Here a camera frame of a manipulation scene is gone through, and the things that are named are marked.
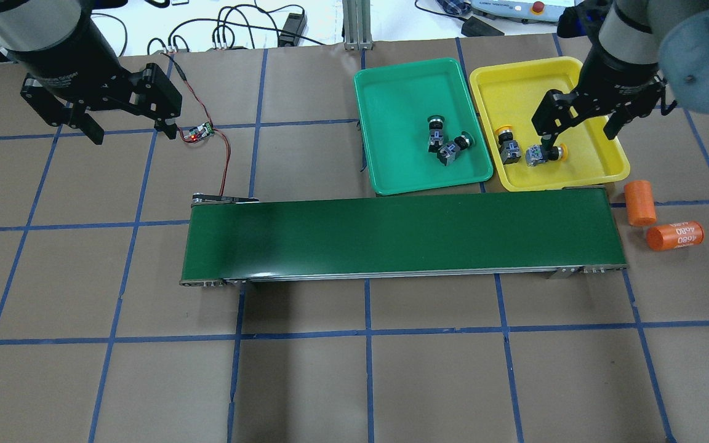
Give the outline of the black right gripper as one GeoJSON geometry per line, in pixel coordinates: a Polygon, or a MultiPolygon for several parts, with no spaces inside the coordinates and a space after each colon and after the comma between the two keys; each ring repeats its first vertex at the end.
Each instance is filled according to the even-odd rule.
{"type": "Polygon", "coordinates": [[[555,141],[559,135],[580,124],[583,116],[612,113],[603,133],[608,140],[614,140],[633,117],[646,117],[656,106],[667,105],[666,86],[657,63],[630,63],[603,47],[591,48],[576,89],[568,93],[548,90],[532,115],[543,154],[557,151],[555,141]]]}

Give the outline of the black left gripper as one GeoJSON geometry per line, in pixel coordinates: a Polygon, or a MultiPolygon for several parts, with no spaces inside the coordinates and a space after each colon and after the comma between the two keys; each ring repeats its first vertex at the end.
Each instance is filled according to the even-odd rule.
{"type": "Polygon", "coordinates": [[[177,138],[182,94],[157,63],[130,75],[89,16],[2,16],[1,38],[27,70],[20,95],[49,126],[81,130],[101,145],[104,130],[86,107],[117,109],[140,113],[169,140],[177,138]]]}

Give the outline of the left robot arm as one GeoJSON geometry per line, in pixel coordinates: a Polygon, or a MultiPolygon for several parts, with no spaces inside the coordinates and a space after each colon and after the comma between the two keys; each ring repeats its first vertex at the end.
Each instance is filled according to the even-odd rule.
{"type": "Polygon", "coordinates": [[[177,138],[181,93],[155,63],[124,68],[80,2],[0,1],[0,43],[27,71],[20,95],[50,126],[101,144],[104,131],[91,113],[124,110],[177,138]]]}

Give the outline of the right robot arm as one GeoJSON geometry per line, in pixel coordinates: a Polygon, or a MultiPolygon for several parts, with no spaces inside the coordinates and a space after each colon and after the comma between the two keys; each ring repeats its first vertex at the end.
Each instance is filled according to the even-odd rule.
{"type": "Polygon", "coordinates": [[[559,18],[561,38],[591,43],[571,92],[551,89],[532,116],[541,148],[595,117],[612,140],[657,105],[709,114],[709,1],[583,1],[559,18]]]}

